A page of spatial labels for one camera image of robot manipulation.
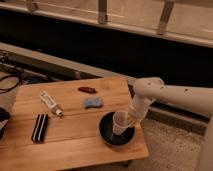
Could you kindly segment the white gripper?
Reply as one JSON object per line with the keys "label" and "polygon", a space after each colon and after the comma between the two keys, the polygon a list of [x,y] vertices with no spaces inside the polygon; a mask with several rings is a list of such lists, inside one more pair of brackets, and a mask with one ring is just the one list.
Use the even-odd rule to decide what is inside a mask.
{"label": "white gripper", "polygon": [[136,124],[143,120],[151,105],[151,100],[148,98],[133,98],[128,107],[128,123]]}

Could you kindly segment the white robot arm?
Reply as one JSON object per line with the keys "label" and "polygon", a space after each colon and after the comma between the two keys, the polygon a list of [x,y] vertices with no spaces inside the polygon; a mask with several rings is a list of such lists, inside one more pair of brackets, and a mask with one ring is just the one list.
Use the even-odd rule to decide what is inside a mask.
{"label": "white robot arm", "polygon": [[137,79],[134,97],[129,103],[131,119],[143,120],[154,101],[210,118],[195,171],[213,171],[213,88],[166,85],[159,77]]}

